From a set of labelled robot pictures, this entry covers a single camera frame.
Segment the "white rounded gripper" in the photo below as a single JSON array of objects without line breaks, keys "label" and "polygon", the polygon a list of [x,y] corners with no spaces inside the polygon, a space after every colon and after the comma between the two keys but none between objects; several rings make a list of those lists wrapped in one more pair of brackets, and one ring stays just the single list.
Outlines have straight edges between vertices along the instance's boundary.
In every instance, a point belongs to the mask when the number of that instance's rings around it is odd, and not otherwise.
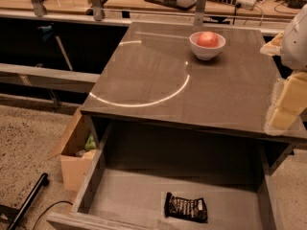
[{"label": "white rounded gripper", "polygon": [[272,89],[271,105],[265,119],[264,130],[272,136],[282,135],[290,129],[307,108],[307,5],[260,53],[281,56],[282,63],[294,71],[288,78],[277,78]]}]

